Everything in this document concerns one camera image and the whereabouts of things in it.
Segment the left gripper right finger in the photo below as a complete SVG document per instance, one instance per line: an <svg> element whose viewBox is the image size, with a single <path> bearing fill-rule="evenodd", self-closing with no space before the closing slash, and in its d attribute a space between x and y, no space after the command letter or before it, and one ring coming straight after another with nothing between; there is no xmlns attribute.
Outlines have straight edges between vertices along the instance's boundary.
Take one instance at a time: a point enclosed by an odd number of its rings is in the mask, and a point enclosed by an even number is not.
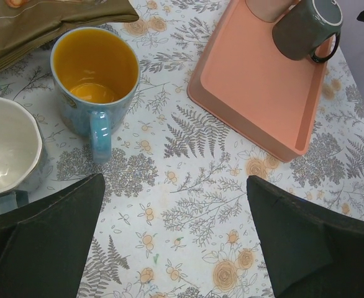
<svg viewBox="0 0 364 298"><path fill-rule="evenodd" d="M247 197L275 297L364 297L364 221L258 176Z"/></svg>

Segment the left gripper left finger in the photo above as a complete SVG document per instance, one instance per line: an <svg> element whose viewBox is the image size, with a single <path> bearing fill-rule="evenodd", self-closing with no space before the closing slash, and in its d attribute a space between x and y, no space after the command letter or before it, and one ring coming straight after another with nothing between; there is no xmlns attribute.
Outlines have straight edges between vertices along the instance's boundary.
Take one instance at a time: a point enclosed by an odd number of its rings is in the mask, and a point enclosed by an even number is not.
<svg viewBox="0 0 364 298"><path fill-rule="evenodd" d="M104 191L92 174L0 215L0 297L76 297Z"/></svg>

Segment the dark grey mug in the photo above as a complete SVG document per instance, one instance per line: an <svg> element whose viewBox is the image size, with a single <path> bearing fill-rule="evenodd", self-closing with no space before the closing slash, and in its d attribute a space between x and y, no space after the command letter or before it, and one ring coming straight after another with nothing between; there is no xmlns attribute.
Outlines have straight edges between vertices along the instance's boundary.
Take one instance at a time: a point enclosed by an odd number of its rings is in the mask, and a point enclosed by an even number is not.
<svg viewBox="0 0 364 298"><path fill-rule="evenodd" d="M299 1L274 25L272 37L277 49L290 60L309 56L316 63L325 63L337 51L342 24L343 15L337 1ZM335 45L331 53L318 56L317 48L332 36L335 36Z"/></svg>

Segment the dark teal mug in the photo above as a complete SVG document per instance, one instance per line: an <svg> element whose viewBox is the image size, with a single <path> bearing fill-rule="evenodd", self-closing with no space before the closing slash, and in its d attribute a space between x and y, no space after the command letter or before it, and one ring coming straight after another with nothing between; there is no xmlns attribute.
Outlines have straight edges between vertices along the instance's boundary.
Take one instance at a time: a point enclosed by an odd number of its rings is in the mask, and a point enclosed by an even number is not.
<svg viewBox="0 0 364 298"><path fill-rule="evenodd" d="M0 214L29 203L47 176L48 154L34 116L0 97Z"/></svg>

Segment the pink mug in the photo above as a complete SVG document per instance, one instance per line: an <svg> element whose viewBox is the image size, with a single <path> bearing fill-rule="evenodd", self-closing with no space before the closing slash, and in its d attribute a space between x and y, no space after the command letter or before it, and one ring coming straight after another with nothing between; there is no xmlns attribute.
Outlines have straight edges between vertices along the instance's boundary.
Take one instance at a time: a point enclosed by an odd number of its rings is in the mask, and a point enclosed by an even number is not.
<svg viewBox="0 0 364 298"><path fill-rule="evenodd" d="M253 15L262 21L272 23L295 6L298 0L246 0Z"/></svg>

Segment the patterned blue mug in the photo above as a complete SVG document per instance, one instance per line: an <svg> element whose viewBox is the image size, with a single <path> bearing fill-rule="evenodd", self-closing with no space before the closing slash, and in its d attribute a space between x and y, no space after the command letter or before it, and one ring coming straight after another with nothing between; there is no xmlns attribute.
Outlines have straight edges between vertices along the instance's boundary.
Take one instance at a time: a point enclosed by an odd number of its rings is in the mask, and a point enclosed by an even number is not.
<svg viewBox="0 0 364 298"><path fill-rule="evenodd" d="M50 68L62 121L89 139L95 163L108 162L112 134L121 126L139 85L135 52L108 30L81 27L56 41Z"/></svg>

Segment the floral table mat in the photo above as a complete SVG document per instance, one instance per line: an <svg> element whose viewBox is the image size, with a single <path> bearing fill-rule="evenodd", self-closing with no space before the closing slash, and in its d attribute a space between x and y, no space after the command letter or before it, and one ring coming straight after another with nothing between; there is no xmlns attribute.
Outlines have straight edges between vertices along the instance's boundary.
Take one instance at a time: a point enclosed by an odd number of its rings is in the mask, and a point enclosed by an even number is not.
<svg viewBox="0 0 364 298"><path fill-rule="evenodd" d="M272 297L248 176L364 221L364 102L328 62L308 152L282 163L194 104L186 88L227 1L133 1L104 28L142 76L112 160L79 297Z"/></svg>

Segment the pink tray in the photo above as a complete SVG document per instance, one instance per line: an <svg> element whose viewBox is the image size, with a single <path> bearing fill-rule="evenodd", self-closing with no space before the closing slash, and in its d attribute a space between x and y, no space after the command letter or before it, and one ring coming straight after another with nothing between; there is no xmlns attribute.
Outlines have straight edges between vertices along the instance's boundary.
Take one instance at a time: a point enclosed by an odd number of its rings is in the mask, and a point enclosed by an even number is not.
<svg viewBox="0 0 364 298"><path fill-rule="evenodd" d="M244 1L231 1L187 93L230 128L289 162L308 151L326 65L286 58L273 42L272 28Z"/></svg>

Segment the snack bag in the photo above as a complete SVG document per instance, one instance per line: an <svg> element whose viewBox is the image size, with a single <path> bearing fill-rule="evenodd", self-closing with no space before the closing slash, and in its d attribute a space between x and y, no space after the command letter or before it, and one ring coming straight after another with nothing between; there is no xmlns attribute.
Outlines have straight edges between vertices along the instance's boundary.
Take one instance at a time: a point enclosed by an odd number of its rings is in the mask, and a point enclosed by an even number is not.
<svg viewBox="0 0 364 298"><path fill-rule="evenodd" d="M129 1L0 1L0 71L68 30L137 19Z"/></svg>

